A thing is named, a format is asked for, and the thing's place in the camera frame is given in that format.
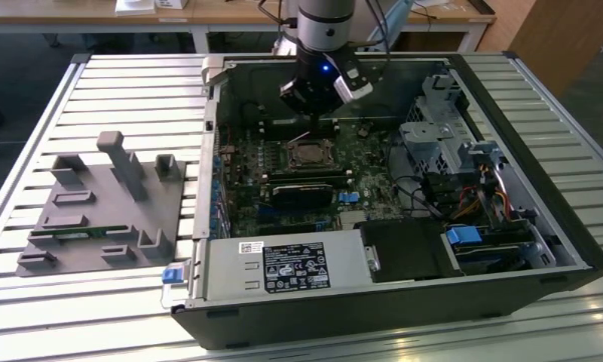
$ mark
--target circuit board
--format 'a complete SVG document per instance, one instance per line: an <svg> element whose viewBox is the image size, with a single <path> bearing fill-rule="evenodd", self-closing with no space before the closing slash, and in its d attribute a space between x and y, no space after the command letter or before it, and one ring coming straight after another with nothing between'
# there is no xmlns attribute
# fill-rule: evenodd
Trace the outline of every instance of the circuit board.
<svg viewBox="0 0 603 362"><path fill-rule="evenodd" d="M388 132L369 132L357 120L341 121L338 126L334 138L295 144L265 141L247 131L221 148L233 237L349 229L352 225L342 225L340 219L349 211L361 210L358 215L366 220L401 217L384 157ZM322 184L322 178L307 179L305 172L319 168L349 175L346 184L334 184L330 203L321 208L279 210L272 200L275 186L265 175L291 177L284 186L316 185Z"/></svg>

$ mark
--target slotted metal surface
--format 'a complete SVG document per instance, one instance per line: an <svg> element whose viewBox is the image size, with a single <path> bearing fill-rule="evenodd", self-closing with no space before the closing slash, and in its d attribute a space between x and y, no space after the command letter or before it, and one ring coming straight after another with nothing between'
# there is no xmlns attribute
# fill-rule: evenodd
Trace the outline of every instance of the slotted metal surface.
<svg viewBox="0 0 603 362"><path fill-rule="evenodd" d="M603 246L600 149L518 64L500 55L466 59ZM15 277L55 182L48 172L53 157L80 152L88 164L108 162L96 153L96 137L105 129L124 132L124 146L140 161L172 152L188 162L177 258L191 255L205 105L201 61L197 55L95 56L65 77L57 112L53 108L52 116L43 117L49 125L0 214L0 360L603 360L603 278L505 318L205 351L163 306L161 268ZM490 139L486 125L473 117ZM171 297L180 299L185 292L173 290ZM321 321L309 316L309 323Z"/></svg>

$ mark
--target green circuit board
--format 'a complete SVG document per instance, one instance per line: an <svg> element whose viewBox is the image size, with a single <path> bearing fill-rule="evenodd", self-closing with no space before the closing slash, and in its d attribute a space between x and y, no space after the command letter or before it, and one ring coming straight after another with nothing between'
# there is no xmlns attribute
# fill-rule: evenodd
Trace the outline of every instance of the green circuit board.
<svg viewBox="0 0 603 362"><path fill-rule="evenodd" d="M265 230L279 229L285 230L283 233L342 230L338 216L354 210L364 211L368 219L401 217L402 206L392 192L385 163L388 132L366 132L364 137L362 129L360 121L340 122L340 133L334 138L307 140L330 147L330 165L326 167L350 170L353 179L346 187L334 188L330 205L313 210L276 210L271 204L272 186L260 182L264 173L292 171L288 142L268 142L248 132L231 149L223 148L233 237L267 235ZM356 193L357 202L341 202L341 193Z"/></svg>

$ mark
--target barcode sticker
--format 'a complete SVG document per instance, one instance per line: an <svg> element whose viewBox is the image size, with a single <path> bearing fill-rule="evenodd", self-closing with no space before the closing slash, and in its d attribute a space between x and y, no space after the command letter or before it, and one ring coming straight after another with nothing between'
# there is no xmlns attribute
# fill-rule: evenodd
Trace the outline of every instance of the barcode sticker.
<svg viewBox="0 0 603 362"><path fill-rule="evenodd" d="M264 241L240 243L240 254L261 253L263 250Z"/></svg>

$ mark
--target power supply label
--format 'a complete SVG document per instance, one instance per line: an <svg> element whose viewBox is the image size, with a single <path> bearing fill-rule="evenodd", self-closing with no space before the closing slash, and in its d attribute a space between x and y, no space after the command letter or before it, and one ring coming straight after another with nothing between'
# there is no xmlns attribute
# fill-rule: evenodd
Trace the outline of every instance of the power supply label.
<svg viewBox="0 0 603 362"><path fill-rule="evenodd" d="M324 243L264 247L264 273L272 294L330 288Z"/></svg>

